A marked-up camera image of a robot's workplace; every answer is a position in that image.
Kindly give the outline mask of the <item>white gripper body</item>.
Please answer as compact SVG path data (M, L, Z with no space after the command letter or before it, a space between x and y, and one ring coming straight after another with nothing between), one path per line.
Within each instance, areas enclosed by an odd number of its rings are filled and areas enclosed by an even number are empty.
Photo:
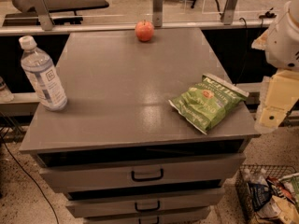
M299 26L297 2L287 2L269 26L265 55L277 69L299 69Z

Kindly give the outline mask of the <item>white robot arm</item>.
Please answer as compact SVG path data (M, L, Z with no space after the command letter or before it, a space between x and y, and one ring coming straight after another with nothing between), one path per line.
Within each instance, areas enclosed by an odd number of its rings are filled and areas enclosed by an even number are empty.
M277 69L263 78L254 125L259 133L271 133L299 100L299 0L287 2L251 47L263 50Z

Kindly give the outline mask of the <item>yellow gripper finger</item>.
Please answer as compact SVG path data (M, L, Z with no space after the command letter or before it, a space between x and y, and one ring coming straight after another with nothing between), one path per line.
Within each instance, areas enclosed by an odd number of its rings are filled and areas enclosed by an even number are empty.
M278 69L273 76L264 77L259 100L254 128L259 133L271 133L299 100L299 73Z
M268 37L268 31L265 30L259 37L253 40L251 47L253 49L265 50Z

